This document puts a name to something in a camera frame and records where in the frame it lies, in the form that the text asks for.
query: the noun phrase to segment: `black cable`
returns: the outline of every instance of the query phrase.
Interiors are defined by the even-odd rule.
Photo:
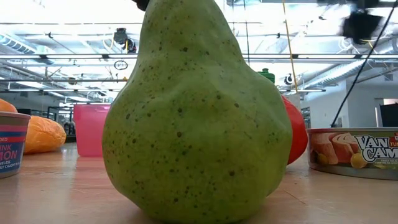
[[[351,87],[349,88],[349,90],[348,90],[346,96],[344,97],[343,102],[341,103],[340,107],[338,108],[337,114],[336,114],[336,116],[335,116],[335,118],[334,118],[332,124],[330,125],[331,128],[333,128],[333,127],[335,126],[336,120],[337,120],[338,116],[340,115],[340,112],[341,112],[341,110],[343,109],[343,106],[344,106],[344,104],[346,103],[346,101],[347,101],[347,99],[348,99],[348,96],[349,96],[349,95],[351,94],[351,92],[353,91],[353,88],[354,88],[354,86],[355,86],[355,84],[356,84],[356,81],[358,81],[359,75],[361,74],[363,68],[364,68],[365,65],[367,64],[368,59],[369,59],[369,57],[372,55],[372,53],[373,53],[374,49],[376,48],[377,44],[379,43],[379,40],[380,40],[381,36],[383,35],[384,30],[385,30],[386,27],[388,26],[388,23],[389,23],[389,21],[390,21],[390,19],[391,19],[392,13],[394,13],[394,9],[395,9],[397,6],[398,6],[398,0],[396,0],[395,3],[394,3],[394,5],[392,6],[391,12],[390,12],[390,14],[388,15],[388,18],[387,18],[387,20],[386,20],[386,23],[384,24],[383,28],[381,29],[379,36],[377,37],[377,39],[376,39],[376,41],[375,41],[373,47],[371,48],[371,50],[370,50],[369,53],[368,53],[368,56],[366,57],[365,61],[362,63],[362,66],[361,66],[361,68],[359,69],[358,74],[356,74],[353,84],[352,84]]]
[[[243,8],[244,11],[246,12],[246,0],[243,0]],[[250,50],[249,50],[249,32],[248,32],[248,20],[246,19],[244,21],[245,25],[246,25],[246,41],[248,42],[248,64],[250,66]]]

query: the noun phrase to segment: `green pear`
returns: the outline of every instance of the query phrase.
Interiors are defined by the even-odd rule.
[[[168,223],[250,217],[279,185],[292,128],[214,0],[151,0],[103,134],[115,188]]]

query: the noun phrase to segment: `orange object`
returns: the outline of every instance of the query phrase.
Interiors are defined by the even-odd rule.
[[[24,154],[56,151],[66,138],[67,134],[57,122],[32,116],[27,128]]]
[[[288,165],[296,161],[307,148],[308,136],[301,112],[284,96],[282,96],[293,129],[293,142],[290,149]]]
[[[0,99],[0,111],[18,113],[17,108],[15,108],[14,105],[8,103],[3,99]]]

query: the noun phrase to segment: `green bottle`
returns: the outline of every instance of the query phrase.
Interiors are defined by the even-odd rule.
[[[268,78],[273,84],[275,84],[275,75],[268,72],[268,68],[263,68],[262,72],[258,72],[263,77]]]

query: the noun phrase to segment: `ceiling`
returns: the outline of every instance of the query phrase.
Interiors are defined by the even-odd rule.
[[[292,52],[294,54],[366,54],[374,41],[366,45],[353,44],[349,39],[339,36],[341,25],[350,14],[350,6],[319,6],[315,3],[287,4],[287,16],[284,16],[282,4],[248,1],[244,6],[237,2],[234,7],[226,0],[216,0],[231,30],[235,34],[243,54],[255,57],[256,54],[289,54],[287,31],[284,19],[287,19]],[[372,9],[371,13],[386,17],[390,8]],[[138,10],[131,0],[0,0],[0,54],[22,54],[1,42],[7,37],[27,46],[35,54],[125,54],[111,39],[117,28],[126,28],[130,39],[139,51],[139,34],[144,12]],[[383,34],[378,54],[398,54],[394,52],[393,40],[398,33],[398,14],[393,14],[389,26]],[[53,59],[52,64],[35,60],[2,60],[0,77],[4,79],[67,79],[110,80],[129,78],[135,59],[125,59],[128,68],[115,69],[119,59]],[[323,88],[332,85],[332,81],[319,81],[322,75],[336,78],[345,75],[345,68],[330,71],[336,66],[350,65],[355,60],[301,60],[294,64],[295,74],[300,88]],[[395,60],[372,61],[366,76],[374,76],[387,71],[395,71]],[[284,78],[292,73],[289,60],[251,60],[254,70],[269,68],[276,75],[276,85],[291,88]],[[124,82],[82,82],[76,85],[63,83],[43,83],[48,88],[74,89],[114,89],[124,86]],[[15,88],[27,88],[27,85],[13,83]],[[117,92],[107,92],[106,96],[115,97]]]

